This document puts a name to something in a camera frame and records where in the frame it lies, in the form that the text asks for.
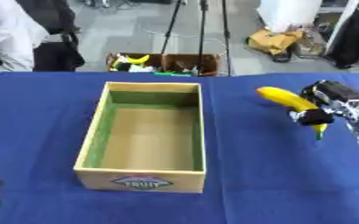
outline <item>cardboard box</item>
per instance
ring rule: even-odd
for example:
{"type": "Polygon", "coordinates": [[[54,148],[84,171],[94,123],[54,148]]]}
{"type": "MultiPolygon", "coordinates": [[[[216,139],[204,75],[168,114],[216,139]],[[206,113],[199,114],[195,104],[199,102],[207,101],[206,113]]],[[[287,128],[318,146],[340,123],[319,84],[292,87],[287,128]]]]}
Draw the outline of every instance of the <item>cardboard box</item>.
{"type": "Polygon", "coordinates": [[[74,170],[90,189],[202,193],[201,85],[107,82],[74,170]]]}
{"type": "MultiPolygon", "coordinates": [[[[199,62],[198,54],[157,54],[157,53],[133,53],[120,52],[122,55],[127,55],[133,59],[139,59],[149,54],[150,59],[145,62],[147,67],[160,67],[158,72],[175,72],[182,73],[184,69],[192,70],[199,62]]],[[[107,71],[114,61],[117,60],[116,53],[109,53],[106,57],[107,71]]],[[[203,68],[201,77],[215,77],[221,66],[221,57],[218,54],[203,54],[202,55],[203,68]]]]}

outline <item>yellow object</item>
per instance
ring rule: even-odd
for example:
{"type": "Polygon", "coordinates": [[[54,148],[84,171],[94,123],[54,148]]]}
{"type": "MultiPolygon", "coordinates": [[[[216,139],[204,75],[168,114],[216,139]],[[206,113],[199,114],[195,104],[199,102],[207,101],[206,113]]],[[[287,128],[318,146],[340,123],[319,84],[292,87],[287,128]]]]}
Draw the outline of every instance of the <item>yellow object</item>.
{"type": "Polygon", "coordinates": [[[144,64],[147,60],[150,59],[150,55],[145,55],[143,58],[140,58],[140,59],[133,59],[133,58],[126,56],[126,59],[131,64],[144,64]]]}
{"type": "Polygon", "coordinates": [[[289,31],[274,33],[261,30],[249,37],[248,46],[259,51],[276,55],[282,53],[287,47],[302,39],[302,31],[289,31]]]}
{"type": "MultiPolygon", "coordinates": [[[[284,105],[289,108],[294,108],[297,112],[302,112],[308,109],[318,109],[315,104],[310,101],[294,94],[288,90],[278,87],[260,87],[257,93],[262,95],[263,98],[284,105]]],[[[327,129],[326,124],[313,126],[319,139],[322,138],[324,131],[327,129]]]]}

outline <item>banana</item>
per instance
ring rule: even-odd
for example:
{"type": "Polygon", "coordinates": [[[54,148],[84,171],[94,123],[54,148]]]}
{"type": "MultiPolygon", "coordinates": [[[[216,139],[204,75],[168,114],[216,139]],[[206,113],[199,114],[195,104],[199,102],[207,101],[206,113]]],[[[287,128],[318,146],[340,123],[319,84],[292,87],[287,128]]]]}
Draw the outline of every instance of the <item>banana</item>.
{"type": "MultiPolygon", "coordinates": [[[[288,90],[278,87],[260,87],[257,89],[257,93],[263,96],[263,98],[284,105],[286,107],[294,108],[297,112],[302,112],[308,109],[318,109],[316,105],[310,101],[294,94],[288,90]]],[[[314,130],[317,134],[317,139],[321,140],[324,131],[327,129],[326,124],[314,125],[314,130]]]]}
{"type": "Polygon", "coordinates": [[[133,59],[128,56],[126,58],[127,58],[128,62],[131,64],[144,64],[147,60],[150,59],[150,55],[145,55],[143,58],[140,58],[140,59],[133,59]]]}

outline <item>gray floor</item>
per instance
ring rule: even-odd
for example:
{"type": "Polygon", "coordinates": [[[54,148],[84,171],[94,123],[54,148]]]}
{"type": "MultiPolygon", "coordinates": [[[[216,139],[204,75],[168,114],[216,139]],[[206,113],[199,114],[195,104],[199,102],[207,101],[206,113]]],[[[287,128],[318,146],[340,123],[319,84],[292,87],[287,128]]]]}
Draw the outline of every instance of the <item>gray floor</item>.
{"type": "MultiPolygon", "coordinates": [[[[143,3],[128,10],[94,9],[80,0],[69,0],[77,14],[76,24],[82,28],[80,51],[87,64],[82,71],[104,71],[107,53],[159,53],[167,31],[174,4],[143,3]]],[[[325,60],[293,58],[288,64],[273,63],[268,56],[248,49],[243,40],[261,28],[256,7],[259,0],[227,0],[229,28],[232,32],[231,57],[236,75],[267,73],[346,73],[325,60]]],[[[208,0],[206,53],[225,53],[223,44],[221,0],[208,0]]],[[[188,0],[181,7],[168,53],[197,53],[201,11],[198,0],[188,0]]],[[[222,58],[222,75],[227,73],[222,58]]]]}

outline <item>tripod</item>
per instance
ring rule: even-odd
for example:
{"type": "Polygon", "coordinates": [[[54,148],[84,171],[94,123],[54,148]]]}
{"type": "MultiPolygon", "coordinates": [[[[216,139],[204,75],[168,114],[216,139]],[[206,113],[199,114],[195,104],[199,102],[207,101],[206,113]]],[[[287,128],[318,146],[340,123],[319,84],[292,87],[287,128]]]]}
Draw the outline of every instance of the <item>tripod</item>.
{"type": "MultiPolygon", "coordinates": [[[[180,11],[180,6],[183,3],[183,0],[177,0],[175,5],[174,13],[172,14],[172,20],[169,25],[169,29],[165,34],[165,43],[163,44],[161,54],[165,53],[165,49],[167,48],[168,41],[172,36],[172,28],[174,27],[175,21],[178,16],[178,12],[180,11]]],[[[201,76],[201,71],[203,68],[203,53],[204,53],[204,36],[205,36],[205,26],[207,19],[207,11],[208,11],[208,0],[200,0],[201,7],[201,31],[200,31],[200,43],[199,43],[199,58],[197,62],[197,71],[198,76],[201,76]]],[[[231,76],[231,58],[230,58],[230,47],[229,47],[229,39],[230,39],[230,31],[229,31],[229,22],[228,22],[228,14],[227,14],[227,2],[226,0],[222,0],[222,12],[223,12],[223,28],[224,28],[224,38],[226,44],[226,53],[227,53],[227,64],[229,70],[229,76],[231,76]]]]}

